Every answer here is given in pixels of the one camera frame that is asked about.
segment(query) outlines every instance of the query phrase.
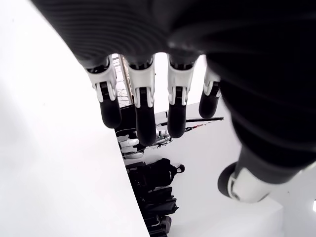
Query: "black bag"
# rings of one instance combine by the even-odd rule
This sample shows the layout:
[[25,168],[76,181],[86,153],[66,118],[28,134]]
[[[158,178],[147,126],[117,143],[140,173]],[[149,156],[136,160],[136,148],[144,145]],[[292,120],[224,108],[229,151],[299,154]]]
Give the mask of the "black bag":
[[176,168],[171,165],[170,160],[166,158],[148,164],[142,169],[149,190],[154,190],[157,187],[169,186],[173,181],[174,176],[178,173],[183,173],[184,170],[184,165],[180,165]]

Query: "white robot part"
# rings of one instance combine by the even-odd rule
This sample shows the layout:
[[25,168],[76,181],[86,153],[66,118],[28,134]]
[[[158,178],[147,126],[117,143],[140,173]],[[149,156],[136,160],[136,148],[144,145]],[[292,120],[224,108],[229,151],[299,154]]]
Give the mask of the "white robot part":
[[139,144],[138,139],[127,139],[126,141],[120,142],[120,146],[123,147],[132,147]]
[[124,159],[139,159],[144,156],[144,153],[143,152],[127,152],[127,153],[123,153],[122,156],[124,157]]
[[[220,77],[215,72],[213,72],[209,67],[207,67],[206,72],[205,72],[205,77],[204,77],[204,86],[203,86],[203,91],[205,95],[207,96],[210,95],[215,81],[219,82]],[[220,90],[218,90],[216,97],[220,97],[220,96],[221,96],[221,92]]]
[[176,87],[182,87],[182,105],[185,106],[188,100],[188,93],[191,89],[191,82],[193,77],[193,67],[187,70],[177,70],[171,66],[170,56],[168,55],[168,92],[169,103],[174,105],[176,99]]
[[169,137],[169,133],[168,133],[168,130],[161,130],[160,131],[160,137]]
[[117,77],[116,77],[112,59],[108,59],[108,60],[110,61],[109,67],[104,72],[94,74],[87,71],[90,81],[92,83],[92,87],[97,92],[97,97],[98,97],[99,102],[103,102],[103,95],[102,95],[101,86],[100,86],[100,83],[102,82],[107,83],[110,100],[115,101],[117,97],[117,89],[116,89]]
[[140,108],[140,91],[141,87],[146,87],[147,105],[149,108],[154,106],[155,93],[155,57],[152,64],[143,70],[135,70],[128,66],[130,84],[134,95],[134,104],[136,108]]
[[231,174],[228,181],[228,193],[232,199],[256,203],[264,199],[279,184],[269,184],[255,177],[248,169],[243,168],[238,177]]

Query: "robotic hand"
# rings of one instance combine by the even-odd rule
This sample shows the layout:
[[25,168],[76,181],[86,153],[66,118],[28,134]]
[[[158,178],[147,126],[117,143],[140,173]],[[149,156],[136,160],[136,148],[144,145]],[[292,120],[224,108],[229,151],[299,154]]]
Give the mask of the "robotic hand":
[[137,134],[156,140],[154,54],[168,56],[168,131],[181,137],[192,73],[205,54],[203,118],[219,96],[242,143],[218,182],[222,194],[258,202],[316,160],[313,1],[32,0],[86,69],[103,122],[121,121],[109,55],[129,64]]

